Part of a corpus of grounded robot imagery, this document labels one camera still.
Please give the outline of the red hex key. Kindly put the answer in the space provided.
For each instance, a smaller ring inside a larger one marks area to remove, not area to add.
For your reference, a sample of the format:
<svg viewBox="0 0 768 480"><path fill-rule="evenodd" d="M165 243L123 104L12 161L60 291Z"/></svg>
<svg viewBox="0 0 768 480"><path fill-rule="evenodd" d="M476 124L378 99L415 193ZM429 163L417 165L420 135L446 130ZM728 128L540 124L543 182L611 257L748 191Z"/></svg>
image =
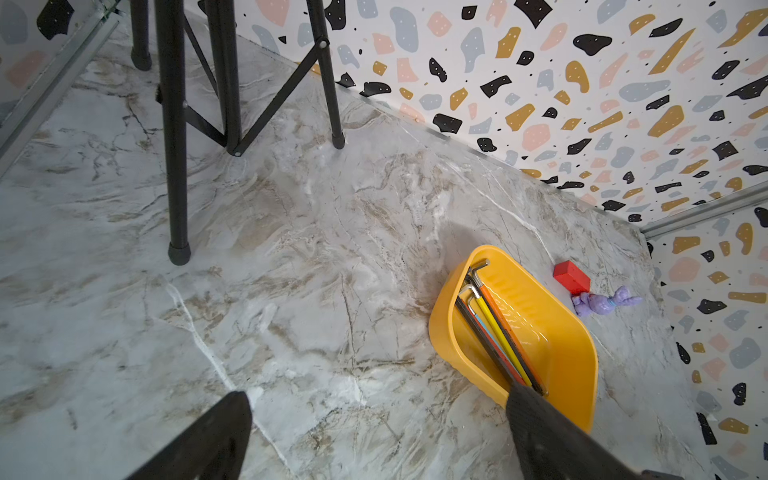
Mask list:
<svg viewBox="0 0 768 480"><path fill-rule="evenodd" d="M490 333L480 317L472 310L469 309L470 316L472 317L474 330L479 337L486 351L490 357L503 372L504 376L510 383L524 384L522 377L519 375L511 361L507 358L503 349L498 345L494 336Z"/></svg>

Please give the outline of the aluminium corner post left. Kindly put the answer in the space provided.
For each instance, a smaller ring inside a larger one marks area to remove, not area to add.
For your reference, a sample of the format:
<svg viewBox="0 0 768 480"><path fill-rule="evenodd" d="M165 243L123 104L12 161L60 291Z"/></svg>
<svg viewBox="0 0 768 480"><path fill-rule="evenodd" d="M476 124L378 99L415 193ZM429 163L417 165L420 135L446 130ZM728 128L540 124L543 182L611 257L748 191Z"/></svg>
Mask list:
<svg viewBox="0 0 768 480"><path fill-rule="evenodd" d="M1 172L6 173L116 25L116 1L1 3Z"/></svg>

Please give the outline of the orange hex key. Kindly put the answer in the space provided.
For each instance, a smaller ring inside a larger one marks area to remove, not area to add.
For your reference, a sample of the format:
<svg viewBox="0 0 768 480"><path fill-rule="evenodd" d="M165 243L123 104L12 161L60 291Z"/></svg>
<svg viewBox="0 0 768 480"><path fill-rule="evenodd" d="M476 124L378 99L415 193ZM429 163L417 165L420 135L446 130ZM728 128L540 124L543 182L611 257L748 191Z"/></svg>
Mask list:
<svg viewBox="0 0 768 480"><path fill-rule="evenodd" d="M498 320L502 328L507 332L509 339L513 342L514 348L517 351L517 356L522 361L523 368L525 369L526 373L528 374L528 377L532 382L532 386L530 388L532 388L539 395L545 396L547 394L546 387L544 386L540 376L536 373L535 369L530 364L530 359L528 358L526 352L524 351L522 343L514 333L512 327L510 326L506 317L502 313L500 307L496 304L496 301L494 300L494 297L490 292L490 288L485 284L485 282L480 277L480 271L488 267L489 265L490 265L490 261L488 259L483 259L478 263L475 263L472 266L470 266L466 274L466 281L468 283L471 283L473 286L475 286L477 290L481 293L481 295L485 298L491 310L493 311L494 316L496 317L496 319Z"/></svg>

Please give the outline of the yellow hex key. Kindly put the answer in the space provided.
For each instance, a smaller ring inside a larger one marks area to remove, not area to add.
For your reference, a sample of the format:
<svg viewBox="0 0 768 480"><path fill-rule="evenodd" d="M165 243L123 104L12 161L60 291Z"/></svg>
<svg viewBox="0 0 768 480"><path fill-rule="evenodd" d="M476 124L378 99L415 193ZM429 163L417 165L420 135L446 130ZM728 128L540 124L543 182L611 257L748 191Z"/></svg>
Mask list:
<svg viewBox="0 0 768 480"><path fill-rule="evenodd" d="M514 371L513 377L522 384L529 387L532 386L532 382L528 377L525 369L523 368L522 361L517 356L517 351L514 348L513 342L509 339L507 332L502 328L498 320L493 314L488 302L481 295L475 286L471 283L467 283L461 290L461 293L465 291L472 292L472 298L476 301L478 308L482 312L485 320L485 329L492 331L496 340L495 343L499 346L499 350L504 352L507 358L507 362L510 364L509 371Z"/></svg>

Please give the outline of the aluminium corner post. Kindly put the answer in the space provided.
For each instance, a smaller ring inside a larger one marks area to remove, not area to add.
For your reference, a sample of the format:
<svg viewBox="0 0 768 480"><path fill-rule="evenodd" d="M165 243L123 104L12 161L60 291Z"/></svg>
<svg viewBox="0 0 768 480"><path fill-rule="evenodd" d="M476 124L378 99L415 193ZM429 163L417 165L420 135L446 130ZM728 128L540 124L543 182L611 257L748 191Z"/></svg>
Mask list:
<svg viewBox="0 0 768 480"><path fill-rule="evenodd" d="M640 232L646 239L653 239L766 201L767 182L764 181L727 197L649 223L642 227Z"/></svg>
<svg viewBox="0 0 768 480"><path fill-rule="evenodd" d="M116 1L1 3L1 172L6 173L116 25Z"/></svg>

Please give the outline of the aluminium corner post right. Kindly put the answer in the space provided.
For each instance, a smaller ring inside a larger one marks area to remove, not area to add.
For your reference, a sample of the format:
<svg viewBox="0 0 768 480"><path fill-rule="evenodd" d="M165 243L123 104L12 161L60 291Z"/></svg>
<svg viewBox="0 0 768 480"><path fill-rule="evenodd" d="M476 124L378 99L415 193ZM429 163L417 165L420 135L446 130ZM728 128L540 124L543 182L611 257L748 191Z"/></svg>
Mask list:
<svg viewBox="0 0 768 480"><path fill-rule="evenodd" d="M642 227L640 232L646 239L653 239L766 201L767 182L764 181L727 197L649 223Z"/></svg>

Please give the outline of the black perforated music stand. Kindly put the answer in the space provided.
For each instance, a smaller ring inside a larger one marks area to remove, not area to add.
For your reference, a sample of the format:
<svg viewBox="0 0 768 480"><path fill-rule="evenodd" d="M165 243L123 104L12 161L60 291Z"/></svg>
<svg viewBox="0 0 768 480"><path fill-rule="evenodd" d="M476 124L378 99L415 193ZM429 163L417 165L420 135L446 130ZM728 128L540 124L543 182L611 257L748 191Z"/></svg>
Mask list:
<svg viewBox="0 0 768 480"><path fill-rule="evenodd" d="M162 108L165 176L170 241L168 258L176 266L189 262L192 253L188 240L187 129L193 127L234 157L251 146L299 83L319 68L331 126L333 146L345 146L336 82L330 53L325 9L319 1L306 4L310 21L311 48L296 70L275 94L255 123L244 130L241 124L239 67L236 46L235 8L231 1L207 1L207 17L212 55L205 56L184 13L180 1L141 1L129 4L134 66L147 71L152 66L149 51L149 23L156 23L160 82L157 101ZM217 129L186 100L185 47L191 45L219 100L223 127Z"/></svg>

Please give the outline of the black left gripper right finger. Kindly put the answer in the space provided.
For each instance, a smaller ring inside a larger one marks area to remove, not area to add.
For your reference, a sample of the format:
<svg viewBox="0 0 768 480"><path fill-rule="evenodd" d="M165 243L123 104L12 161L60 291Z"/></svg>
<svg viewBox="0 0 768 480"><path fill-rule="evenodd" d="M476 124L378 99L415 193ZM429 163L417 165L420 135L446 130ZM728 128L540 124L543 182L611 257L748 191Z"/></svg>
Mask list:
<svg viewBox="0 0 768 480"><path fill-rule="evenodd" d="M532 388L510 387L506 417L525 479L672 479L630 469Z"/></svg>

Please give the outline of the yellow plastic storage box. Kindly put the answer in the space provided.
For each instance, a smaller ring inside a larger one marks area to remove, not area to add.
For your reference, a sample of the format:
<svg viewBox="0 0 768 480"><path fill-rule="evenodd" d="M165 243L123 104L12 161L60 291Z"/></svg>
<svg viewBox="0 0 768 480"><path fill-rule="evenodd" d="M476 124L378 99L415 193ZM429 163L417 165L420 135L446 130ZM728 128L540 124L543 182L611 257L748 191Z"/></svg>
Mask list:
<svg viewBox="0 0 768 480"><path fill-rule="evenodd" d="M429 320L438 355L497 404L510 382L456 306L469 269L488 260L479 278L522 343L545 399L589 433L597 399L598 357L592 337L574 313L503 250L483 245L451 272Z"/></svg>

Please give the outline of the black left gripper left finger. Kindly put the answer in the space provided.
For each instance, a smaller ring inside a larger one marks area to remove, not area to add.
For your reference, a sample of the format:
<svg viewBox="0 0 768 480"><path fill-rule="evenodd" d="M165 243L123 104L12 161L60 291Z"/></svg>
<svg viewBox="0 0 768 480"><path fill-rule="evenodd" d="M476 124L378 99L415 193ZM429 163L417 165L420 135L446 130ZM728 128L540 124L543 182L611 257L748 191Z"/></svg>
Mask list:
<svg viewBox="0 0 768 480"><path fill-rule="evenodd" d="M131 479L237 479L252 428L243 391L232 391L138 468Z"/></svg>

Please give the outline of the red block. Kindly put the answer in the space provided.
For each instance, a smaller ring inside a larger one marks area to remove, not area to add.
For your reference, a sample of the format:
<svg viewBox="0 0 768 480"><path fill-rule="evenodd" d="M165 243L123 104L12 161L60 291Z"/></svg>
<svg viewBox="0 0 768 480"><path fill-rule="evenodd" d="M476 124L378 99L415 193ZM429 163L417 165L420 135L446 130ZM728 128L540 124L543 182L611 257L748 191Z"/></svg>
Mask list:
<svg viewBox="0 0 768 480"><path fill-rule="evenodd" d="M554 267L553 278L572 296L589 293L591 290L590 277L572 261L558 263Z"/></svg>

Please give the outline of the long black hex key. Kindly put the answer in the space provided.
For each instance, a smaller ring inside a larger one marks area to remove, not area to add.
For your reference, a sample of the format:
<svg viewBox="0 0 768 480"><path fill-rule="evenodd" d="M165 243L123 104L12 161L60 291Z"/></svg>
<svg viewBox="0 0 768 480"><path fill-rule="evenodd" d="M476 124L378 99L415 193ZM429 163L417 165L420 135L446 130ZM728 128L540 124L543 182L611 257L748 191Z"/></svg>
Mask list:
<svg viewBox="0 0 768 480"><path fill-rule="evenodd" d="M460 296L458 296L455 300L455 305L467 321L474 334L479 339L489 357L502 372L505 379L510 384L518 383L521 378L518 375L516 369L509 361L501 347L497 344L493 335L488 331L480 318L470 308L469 304Z"/></svg>

